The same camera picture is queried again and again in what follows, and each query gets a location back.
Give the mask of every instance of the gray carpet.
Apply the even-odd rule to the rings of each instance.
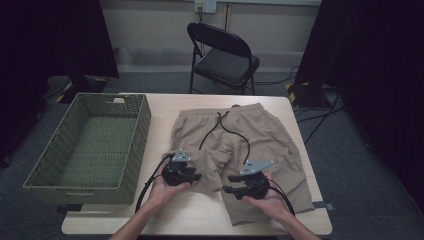
[[[257,82],[280,81],[288,73],[257,73]],[[54,93],[66,78],[50,79]],[[189,73],[121,73],[104,92],[188,93]],[[237,94],[217,84],[198,81],[211,93]],[[257,95],[287,96],[282,84],[256,88]],[[335,92],[328,92],[330,100]],[[338,101],[336,109],[343,106]],[[107,239],[70,237],[61,232],[64,216],[22,189],[49,138],[69,105],[50,98],[43,116],[10,156],[11,166],[0,169],[0,239]],[[325,113],[294,108],[297,119]],[[299,123],[306,139],[320,119]],[[347,108],[328,117],[306,144],[323,198],[332,203],[333,232],[329,239],[424,239],[424,219],[392,171],[368,147],[365,134]]]

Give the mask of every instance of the table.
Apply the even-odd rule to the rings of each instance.
[[[136,197],[132,205],[83,205],[80,212],[68,212],[62,231],[70,235],[113,234],[134,214],[135,204],[144,183],[171,145],[171,130],[181,110],[196,108],[228,108],[234,104],[261,103],[278,117],[296,143],[312,201],[322,201],[308,154],[290,102],[285,97],[194,95],[194,94],[146,94],[152,112],[149,136],[144,152]],[[296,217],[312,232],[328,235],[332,231],[325,208],[297,214]],[[287,234],[273,220],[233,227],[221,198],[221,193],[204,195],[183,192],[177,195],[162,211],[153,217],[141,235],[197,235],[197,236],[272,236]]]

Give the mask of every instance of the drawstring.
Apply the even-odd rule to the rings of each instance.
[[[243,165],[246,163],[246,161],[247,161],[247,159],[249,158],[249,155],[250,155],[250,144],[249,144],[249,141],[247,140],[247,138],[246,137],[244,137],[243,135],[241,135],[240,133],[236,133],[236,132],[233,132],[233,131],[230,131],[230,130],[228,130],[228,129],[226,129],[225,127],[224,127],[224,125],[222,124],[222,119],[224,119],[224,117],[226,117],[227,115],[228,115],[228,113],[229,113],[230,111],[227,111],[225,114],[224,114],[224,116],[222,116],[221,117],[221,113],[219,113],[219,112],[217,112],[217,114],[218,114],[218,121],[216,122],[216,124],[215,124],[215,126],[205,135],[205,137],[203,138],[203,140],[202,140],[202,143],[200,144],[200,146],[199,146],[199,150],[202,150],[202,146],[203,146],[203,143],[205,142],[205,140],[206,140],[206,137],[211,133],[211,132],[213,132],[213,130],[215,130],[215,128],[218,126],[218,124],[220,124],[221,125],[221,127],[222,127],[222,129],[224,129],[224,131],[226,131],[226,132],[228,132],[228,133],[231,133],[231,134],[235,134],[235,135],[237,135],[237,136],[239,136],[239,137],[241,137],[241,138],[243,138],[245,141],[246,141],[246,143],[247,143],[247,155],[246,155],[246,158],[244,159],[244,161],[243,161]]]

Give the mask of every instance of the green woven basket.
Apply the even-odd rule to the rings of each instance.
[[[131,204],[150,126],[141,94],[79,93],[23,187],[58,204]]]

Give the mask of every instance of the hand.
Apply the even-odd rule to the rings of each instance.
[[[156,173],[155,180],[152,184],[152,190],[147,199],[147,202],[154,203],[158,209],[164,207],[177,193],[191,186],[188,182],[181,183],[178,186],[167,185],[163,177],[160,176],[164,167],[165,165],[162,165]]]
[[[270,174],[265,174],[265,177],[269,180],[272,180]],[[270,185],[271,187],[276,188],[275,183],[271,181]],[[271,189],[269,189],[265,197],[260,200],[256,200],[248,196],[244,196],[242,199],[250,205],[261,209],[262,212],[274,220],[278,220],[282,216],[286,216],[287,213],[290,213],[287,209],[287,206],[283,202],[283,198],[277,192]]]

